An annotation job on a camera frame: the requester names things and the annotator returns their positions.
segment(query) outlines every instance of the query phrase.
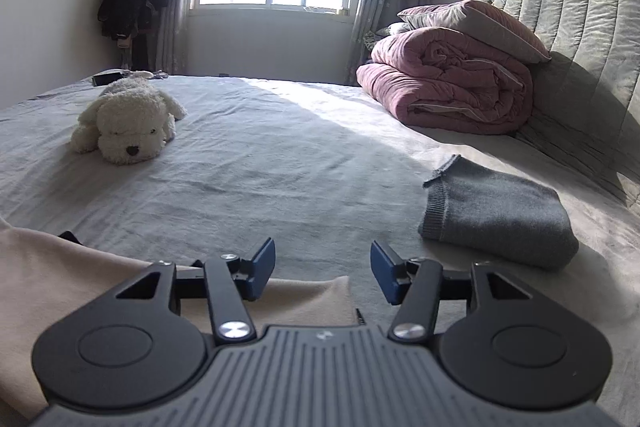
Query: white stuffed dog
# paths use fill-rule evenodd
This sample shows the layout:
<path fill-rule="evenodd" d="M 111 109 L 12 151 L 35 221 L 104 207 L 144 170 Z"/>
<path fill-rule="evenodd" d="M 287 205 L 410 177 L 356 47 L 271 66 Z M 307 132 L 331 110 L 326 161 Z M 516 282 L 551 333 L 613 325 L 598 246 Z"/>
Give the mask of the white stuffed dog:
<path fill-rule="evenodd" d="M 187 115 L 172 96 L 152 86 L 143 73 L 117 80 L 78 117 L 71 147 L 79 153 L 100 149 L 112 163 L 125 165 L 158 156 L 174 139 L 175 120 Z"/>

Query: metal screw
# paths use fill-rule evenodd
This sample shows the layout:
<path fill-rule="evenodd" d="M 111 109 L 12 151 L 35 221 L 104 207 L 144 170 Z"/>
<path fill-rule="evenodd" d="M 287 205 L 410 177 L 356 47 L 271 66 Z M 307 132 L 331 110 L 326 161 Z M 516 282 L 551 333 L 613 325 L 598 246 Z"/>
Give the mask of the metal screw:
<path fill-rule="evenodd" d="M 226 339 L 241 339 L 251 333 L 251 328 L 245 322 L 230 321 L 222 324 L 218 331 Z"/>
<path fill-rule="evenodd" d="M 411 322 L 398 324 L 394 328 L 394 335 L 403 340 L 414 340 L 424 336 L 427 330 L 420 324 L 413 324 Z"/>

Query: beige cloth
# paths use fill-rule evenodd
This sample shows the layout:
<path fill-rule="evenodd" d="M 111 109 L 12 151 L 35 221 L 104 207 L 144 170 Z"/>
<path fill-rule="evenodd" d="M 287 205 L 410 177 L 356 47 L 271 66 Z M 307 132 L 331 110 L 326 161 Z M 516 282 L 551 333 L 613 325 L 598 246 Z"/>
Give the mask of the beige cloth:
<path fill-rule="evenodd" d="M 43 409 L 47 403 L 31 370 L 31 349 L 39 334 L 145 266 L 0 219 L 0 398 L 26 417 Z M 267 324 L 357 322 L 348 277 L 326 282 L 271 279 L 262 297 L 247 308 L 258 331 Z M 183 301 L 182 314 L 210 331 L 204 299 Z"/>

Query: gray headboard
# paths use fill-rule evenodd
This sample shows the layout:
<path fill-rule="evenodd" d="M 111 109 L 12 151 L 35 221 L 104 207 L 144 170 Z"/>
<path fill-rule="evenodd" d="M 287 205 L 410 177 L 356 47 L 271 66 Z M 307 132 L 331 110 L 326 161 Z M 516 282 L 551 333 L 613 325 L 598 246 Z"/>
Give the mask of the gray headboard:
<path fill-rule="evenodd" d="M 518 137 L 640 215 L 640 0 L 495 0 L 542 40 Z"/>

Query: pillow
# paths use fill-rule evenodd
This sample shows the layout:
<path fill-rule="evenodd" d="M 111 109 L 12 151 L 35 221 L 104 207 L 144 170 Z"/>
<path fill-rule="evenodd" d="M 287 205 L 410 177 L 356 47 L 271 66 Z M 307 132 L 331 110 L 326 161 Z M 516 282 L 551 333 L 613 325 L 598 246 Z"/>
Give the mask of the pillow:
<path fill-rule="evenodd" d="M 524 24 L 480 0 L 408 8 L 398 17 L 414 29 L 440 26 L 459 31 L 525 64 L 548 62 L 551 58 L 544 44 Z"/>

